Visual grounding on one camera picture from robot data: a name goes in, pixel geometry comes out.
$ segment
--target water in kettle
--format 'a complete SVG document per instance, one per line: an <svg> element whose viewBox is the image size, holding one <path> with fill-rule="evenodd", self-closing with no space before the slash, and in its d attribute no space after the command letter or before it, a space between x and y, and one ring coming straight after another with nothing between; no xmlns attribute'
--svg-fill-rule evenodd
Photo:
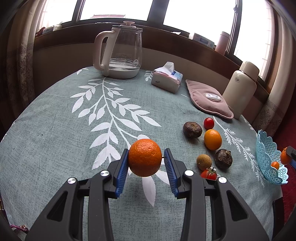
<svg viewBox="0 0 296 241"><path fill-rule="evenodd" d="M132 61L129 59L112 58L109 64L109 69L113 70L135 70L139 68L140 65L137 59Z"/></svg>

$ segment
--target cherry tomato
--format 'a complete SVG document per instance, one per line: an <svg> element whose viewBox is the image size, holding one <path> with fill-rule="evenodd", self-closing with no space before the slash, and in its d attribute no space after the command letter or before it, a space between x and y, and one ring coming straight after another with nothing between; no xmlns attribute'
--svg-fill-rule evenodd
<svg viewBox="0 0 296 241"><path fill-rule="evenodd" d="M206 130L209 130L209 129L213 129L214 128L214 120L210 117L208 118L205 118L204 120L204 127Z"/></svg>
<svg viewBox="0 0 296 241"><path fill-rule="evenodd" d="M272 164L271 164L272 167L274 167L275 169L279 169L279 163L277 161L274 161Z"/></svg>
<svg viewBox="0 0 296 241"><path fill-rule="evenodd" d="M217 173L214 168L207 168L204 170L201 175L203 178L211 179L211 180L216 180L217 179Z"/></svg>

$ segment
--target beige curtain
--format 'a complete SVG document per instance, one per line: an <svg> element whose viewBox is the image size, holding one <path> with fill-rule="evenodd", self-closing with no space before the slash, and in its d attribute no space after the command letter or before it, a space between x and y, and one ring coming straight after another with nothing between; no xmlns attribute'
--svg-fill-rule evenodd
<svg viewBox="0 0 296 241"><path fill-rule="evenodd" d="M264 130L273 136L288 109L296 82L296 44L281 18L282 50L279 70L268 100L253 122L255 130Z"/></svg>
<svg viewBox="0 0 296 241"><path fill-rule="evenodd" d="M14 118L35 98L33 47L44 2L45 0L29 0L18 10L11 26L6 54L6 78Z"/></svg>

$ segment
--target blue basket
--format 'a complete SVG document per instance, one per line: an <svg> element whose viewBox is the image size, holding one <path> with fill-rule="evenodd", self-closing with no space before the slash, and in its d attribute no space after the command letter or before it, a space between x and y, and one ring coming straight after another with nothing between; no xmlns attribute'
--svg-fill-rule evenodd
<svg viewBox="0 0 296 241"><path fill-rule="evenodd" d="M272 138L262 130L258 131L256 155L258 166L266 180L277 185L288 183L288 169L280 161L281 152L277 150ZM271 166L274 161L279 163L279 170Z"/></svg>

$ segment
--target beige thermos flask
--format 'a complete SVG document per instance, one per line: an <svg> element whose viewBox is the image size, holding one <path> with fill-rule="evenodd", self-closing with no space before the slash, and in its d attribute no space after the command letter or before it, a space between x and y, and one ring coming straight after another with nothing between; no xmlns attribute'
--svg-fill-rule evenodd
<svg viewBox="0 0 296 241"><path fill-rule="evenodd" d="M235 71L223 93L234 118L239 119L256 91L256 80L259 69L249 61L245 61Z"/></svg>

